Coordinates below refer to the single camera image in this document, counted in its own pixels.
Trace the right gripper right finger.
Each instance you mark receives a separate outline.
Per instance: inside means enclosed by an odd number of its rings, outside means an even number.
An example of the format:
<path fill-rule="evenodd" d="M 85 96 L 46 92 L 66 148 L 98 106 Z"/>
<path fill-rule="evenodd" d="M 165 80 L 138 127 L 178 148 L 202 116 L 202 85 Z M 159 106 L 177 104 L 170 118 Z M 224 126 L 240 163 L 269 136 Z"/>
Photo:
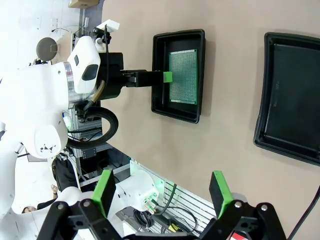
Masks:
<path fill-rule="evenodd" d="M 216 218 L 204 228 L 201 240 L 230 240 L 233 234 L 247 240 L 286 239 L 274 206 L 268 202 L 251 206 L 234 198 L 220 170 L 212 172 L 209 192 Z"/>

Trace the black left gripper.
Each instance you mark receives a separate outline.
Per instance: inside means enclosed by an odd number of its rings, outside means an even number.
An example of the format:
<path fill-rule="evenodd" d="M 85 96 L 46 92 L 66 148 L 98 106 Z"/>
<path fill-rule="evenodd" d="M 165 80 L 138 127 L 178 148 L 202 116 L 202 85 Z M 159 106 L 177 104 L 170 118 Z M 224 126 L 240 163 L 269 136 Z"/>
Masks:
<path fill-rule="evenodd" d="M 124 70 L 121 52 L 99 53 L 98 84 L 105 81 L 99 100 L 117 98 L 122 87 L 152 87 L 173 82 L 171 71 Z"/>

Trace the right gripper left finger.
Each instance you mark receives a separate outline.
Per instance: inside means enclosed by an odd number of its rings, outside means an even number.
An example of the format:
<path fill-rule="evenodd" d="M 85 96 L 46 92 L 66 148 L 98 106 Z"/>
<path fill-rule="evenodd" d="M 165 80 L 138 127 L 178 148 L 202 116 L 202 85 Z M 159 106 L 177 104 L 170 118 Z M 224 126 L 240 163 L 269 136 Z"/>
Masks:
<path fill-rule="evenodd" d="M 88 229 L 96 240 L 121 240 L 107 220 L 115 191 L 113 172 L 104 170 L 91 198 L 78 200 L 72 206 L 58 200 L 51 205 L 37 238 L 72 240 L 78 230 Z"/>

